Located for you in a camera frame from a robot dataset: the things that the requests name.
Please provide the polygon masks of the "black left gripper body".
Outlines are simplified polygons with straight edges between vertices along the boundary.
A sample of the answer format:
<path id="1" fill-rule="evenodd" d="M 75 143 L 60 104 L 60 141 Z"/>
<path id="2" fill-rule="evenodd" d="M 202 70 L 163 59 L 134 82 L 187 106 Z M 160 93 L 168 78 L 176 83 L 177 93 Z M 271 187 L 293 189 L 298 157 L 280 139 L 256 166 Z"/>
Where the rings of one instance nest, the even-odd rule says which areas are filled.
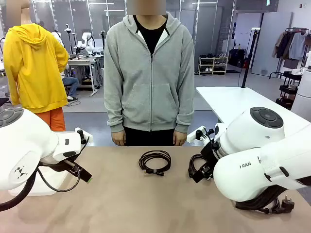
<path id="1" fill-rule="evenodd" d="M 82 167 L 75 162 L 76 158 L 77 156 L 72 156 L 58 162 L 57 164 L 49 164 L 41 159 L 40 166 L 49 167 L 56 172 L 67 171 L 73 176 L 78 177 L 78 175 L 82 172 Z"/>

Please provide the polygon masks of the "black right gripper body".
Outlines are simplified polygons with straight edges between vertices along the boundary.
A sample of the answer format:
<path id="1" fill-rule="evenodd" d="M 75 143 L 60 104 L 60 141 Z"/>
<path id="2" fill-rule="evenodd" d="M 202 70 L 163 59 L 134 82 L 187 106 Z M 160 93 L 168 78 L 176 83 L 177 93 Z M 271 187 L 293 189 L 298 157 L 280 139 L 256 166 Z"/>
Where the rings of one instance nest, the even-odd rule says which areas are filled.
<path id="1" fill-rule="evenodd" d="M 199 183 L 202 179 L 209 180 L 213 178 L 213 171 L 219 160 L 219 157 L 214 154 L 215 149 L 217 149 L 215 143 L 208 143 L 200 154 L 191 157 L 191 178 L 196 183 Z M 198 159 L 204 160 L 205 163 L 200 168 L 195 168 L 194 162 Z"/>

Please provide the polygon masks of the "person's left hand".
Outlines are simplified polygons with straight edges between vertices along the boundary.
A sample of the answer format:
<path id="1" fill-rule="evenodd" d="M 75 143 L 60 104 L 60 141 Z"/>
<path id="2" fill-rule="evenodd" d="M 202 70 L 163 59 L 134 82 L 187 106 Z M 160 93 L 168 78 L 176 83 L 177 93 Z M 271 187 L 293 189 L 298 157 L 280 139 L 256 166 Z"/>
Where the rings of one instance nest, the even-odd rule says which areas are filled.
<path id="1" fill-rule="evenodd" d="M 173 133 L 173 145 L 174 146 L 182 146 L 187 140 L 187 134 L 181 133 L 178 131 L 174 131 Z"/>

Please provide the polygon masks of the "person's right hand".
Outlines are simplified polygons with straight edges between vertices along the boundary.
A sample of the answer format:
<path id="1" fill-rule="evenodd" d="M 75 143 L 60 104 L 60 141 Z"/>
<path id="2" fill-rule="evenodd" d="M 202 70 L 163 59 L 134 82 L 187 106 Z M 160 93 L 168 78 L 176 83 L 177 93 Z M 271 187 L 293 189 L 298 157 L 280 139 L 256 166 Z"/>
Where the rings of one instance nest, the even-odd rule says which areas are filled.
<path id="1" fill-rule="evenodd" d="M 111 133 L 112 141 L 115 145 L 125 146 L 126 145 L 126 133 L 125 130 L 120 132 Z"/>

